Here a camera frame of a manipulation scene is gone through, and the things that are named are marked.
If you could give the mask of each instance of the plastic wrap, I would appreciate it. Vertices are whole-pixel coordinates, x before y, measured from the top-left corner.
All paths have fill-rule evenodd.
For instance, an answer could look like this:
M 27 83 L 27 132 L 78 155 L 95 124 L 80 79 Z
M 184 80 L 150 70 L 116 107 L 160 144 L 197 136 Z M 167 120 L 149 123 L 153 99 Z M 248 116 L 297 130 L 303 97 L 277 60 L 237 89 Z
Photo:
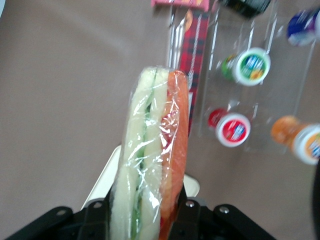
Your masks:
M 111 189 L 112 240 L 167 239 L 183 186 L 187 146 L 186 75 L 145 68 L 131 95 Z

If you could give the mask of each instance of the plaid package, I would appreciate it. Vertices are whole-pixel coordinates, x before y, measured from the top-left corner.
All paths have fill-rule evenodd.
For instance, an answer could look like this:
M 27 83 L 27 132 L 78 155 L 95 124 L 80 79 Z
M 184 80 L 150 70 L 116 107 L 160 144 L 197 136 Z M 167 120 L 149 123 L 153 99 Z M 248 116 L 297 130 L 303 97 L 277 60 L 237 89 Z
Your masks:
M 204 59 L 209 16 L 208 12 L 190 10 L 186 15 L 187 23 L 182 44 L 180 70 L 184 71 L 189 78 L 189 133 Z

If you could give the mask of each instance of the red-labeled cup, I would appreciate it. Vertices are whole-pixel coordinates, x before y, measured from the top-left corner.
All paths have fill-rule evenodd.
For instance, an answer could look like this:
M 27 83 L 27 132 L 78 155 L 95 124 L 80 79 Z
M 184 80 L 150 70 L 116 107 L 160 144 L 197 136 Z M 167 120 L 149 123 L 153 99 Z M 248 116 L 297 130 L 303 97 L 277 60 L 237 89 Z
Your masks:
M 208 126 L 215 131 L 220 143 L 229 148 L 241 145 L 251 131 L 251 124 L 247 117 L 228 112 L 223 108 L 218 108 L 210 114 Z

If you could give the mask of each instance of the food label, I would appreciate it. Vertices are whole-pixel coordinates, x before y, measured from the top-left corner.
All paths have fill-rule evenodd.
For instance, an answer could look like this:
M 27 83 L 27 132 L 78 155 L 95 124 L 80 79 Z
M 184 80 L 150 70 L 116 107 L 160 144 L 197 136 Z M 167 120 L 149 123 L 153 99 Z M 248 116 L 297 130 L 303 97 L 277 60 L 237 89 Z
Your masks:
M 266 71 L 265 60 L 257 54 L 248 55 L 240 64 L 240 71 L 249 80 L 260 79 Z
M 246 137 L 246 126 L 239 120 L 228 121 L 222 129 L 222 134 L 230 142 L 240 142 Z
M 317 133 L 308 139 L 305 144 L 305 152 L 312 158 L 320 158 L 320 133 Z
M 154 5 L 173 5 L 177 7 L 188 7 L 202 9 L 205 12 L 209 11 L 209 0 L 151 0 L 151 6 Z

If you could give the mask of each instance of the cup lid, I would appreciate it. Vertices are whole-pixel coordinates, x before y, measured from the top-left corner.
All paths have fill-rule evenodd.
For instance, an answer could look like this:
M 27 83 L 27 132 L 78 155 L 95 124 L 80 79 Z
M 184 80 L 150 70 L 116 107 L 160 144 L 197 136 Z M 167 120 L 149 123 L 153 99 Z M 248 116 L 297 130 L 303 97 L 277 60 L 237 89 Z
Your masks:
M 229 113 L 220 119 L 215 134 L 222 145 L 233 148 L 248 138 L 250 130 L 251 124 L 248 118 L 239 113 Z
M 320 158 L 320 124 L 304 128 L 294 138 L 293 152 L 305 164 L 316 165 Z
M 267 76 L 271 60 L 267 52 L 259 47 L 253 47 L 241 53 L 233 65 L 234 80 L 244 86 L 255 86 Z

